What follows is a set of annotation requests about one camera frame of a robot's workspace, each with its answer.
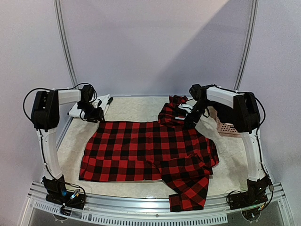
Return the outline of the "white green raglan t-shirt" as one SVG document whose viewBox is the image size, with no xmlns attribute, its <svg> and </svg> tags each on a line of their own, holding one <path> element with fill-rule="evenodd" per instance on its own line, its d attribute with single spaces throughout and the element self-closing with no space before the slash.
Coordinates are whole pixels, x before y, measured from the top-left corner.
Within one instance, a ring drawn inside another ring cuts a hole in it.
<svg viewBox="0 0 301 226">
<path fill-rule="evenodd" d="M 110 95 L 110 94 L 107 94 L 107 95 L 104 95 L 104 96 L 98 96 L 96 98 L 97 99 L 101 99 L 102 100 L 102 104 L 101 104 L 101 108 L 103 109 L 104 111 L 104 114 L 106 114 L 106 112 L 108 111 L 108 108 L 110 106 L 110 104 L 112 103 L 113 101 L 113 97 Z M 73 107 L 70 109 L 70 111 L 67 113 L 70 117 L 74 117 L 74 118 L 82 118 L 84 119 L 84 116 L 85 116 L 85 111 L 82 110 L 82 109 L 79 109 L 79 105 L 78 103 L 75 103 L 73 105 Z"/>
</svg>

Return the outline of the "red black plaid garment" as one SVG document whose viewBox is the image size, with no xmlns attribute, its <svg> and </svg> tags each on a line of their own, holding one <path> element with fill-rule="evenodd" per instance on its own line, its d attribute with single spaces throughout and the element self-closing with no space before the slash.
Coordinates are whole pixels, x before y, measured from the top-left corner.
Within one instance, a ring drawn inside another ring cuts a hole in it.
<svg viewBox="0 0 301 226">
<path fill-rule="evenodd" d="M 89 139 L 79 179 L 92 182 L 162 180 L 174 191 L 172 212 L 202 210 L 212 168 L 219 163 L 215 143 L 184 126 L 187 97 L 171 96 L 157 121 L 105 121 Z"/>
</svg>

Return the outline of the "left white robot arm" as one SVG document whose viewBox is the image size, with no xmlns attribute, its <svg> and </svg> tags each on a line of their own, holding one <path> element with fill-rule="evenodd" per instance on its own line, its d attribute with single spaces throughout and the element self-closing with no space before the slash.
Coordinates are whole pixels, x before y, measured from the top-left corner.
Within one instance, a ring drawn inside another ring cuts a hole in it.
<svg viewBox="0 0 301 226">
<path fill-rule="evenodd" d="M 36 94 L 28 119 L 37 131 L 46 171 L 45 177 L 58 181 L 63 176 L 56 148 L 56 128 L 60 121 L 59 107 L 78 103 L 78 108 L 84 112 L 82 120 L 92 123 L 104 121 L 104 111 L 100 106 L 92 105 L 96 100 L 96 91 L 89 83 L 80 83 L 73 88 L 65 89 L 35 88 L 29 94 L 32 92 Z"/>
</svg>

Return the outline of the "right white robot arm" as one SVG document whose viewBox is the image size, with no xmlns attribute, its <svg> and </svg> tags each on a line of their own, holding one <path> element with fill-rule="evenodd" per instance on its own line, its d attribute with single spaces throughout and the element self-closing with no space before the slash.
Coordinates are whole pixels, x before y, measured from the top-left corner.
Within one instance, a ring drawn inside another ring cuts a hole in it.
<svg viewBox="0 0 301 226">
<path fill-rule="evenodd" d="M 195 127 L 205 110 L 209 106 L 213 107 L 221 121 L 233 124 L 243 139 L 248 164 L 248 185 L 271 185 L 261 154 L 261 118 L 257 105 L 259 101 L 254 94 L 224 89 L 217 85 L 199 84 L 192 85 L 189 93 L 196 103 L 184 120 L 185 127 Z"/>
</svg>

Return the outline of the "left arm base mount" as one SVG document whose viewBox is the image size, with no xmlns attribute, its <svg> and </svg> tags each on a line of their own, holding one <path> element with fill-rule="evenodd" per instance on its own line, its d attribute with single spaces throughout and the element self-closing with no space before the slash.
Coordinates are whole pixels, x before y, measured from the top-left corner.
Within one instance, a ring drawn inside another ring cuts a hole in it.
<svg viewBox="0 0 301 226">
<path fill-rule="evenodd" d="M 62 206 L 83 210 L 86 203 L 86 191 L 83 187 L 68 183 L 62 175 L 59 179 L 42 178 L 47 190 L 46 200 Z"/>
</svg>

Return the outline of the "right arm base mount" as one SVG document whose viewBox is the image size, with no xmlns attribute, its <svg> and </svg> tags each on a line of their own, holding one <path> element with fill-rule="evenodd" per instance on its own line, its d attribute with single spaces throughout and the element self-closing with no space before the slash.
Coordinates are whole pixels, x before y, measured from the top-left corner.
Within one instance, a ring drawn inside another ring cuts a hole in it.
<svg viewBox="0 0 301 226">
<path fill-rule="evenodd" d="M 247 191 L 232 191 L 226 197 L 226 202 L 231 210 L 250 207 L 268 201 L 266 189 L 272 185 L 268 176 L 257 181 L 247 179 Z"/>
</svg>

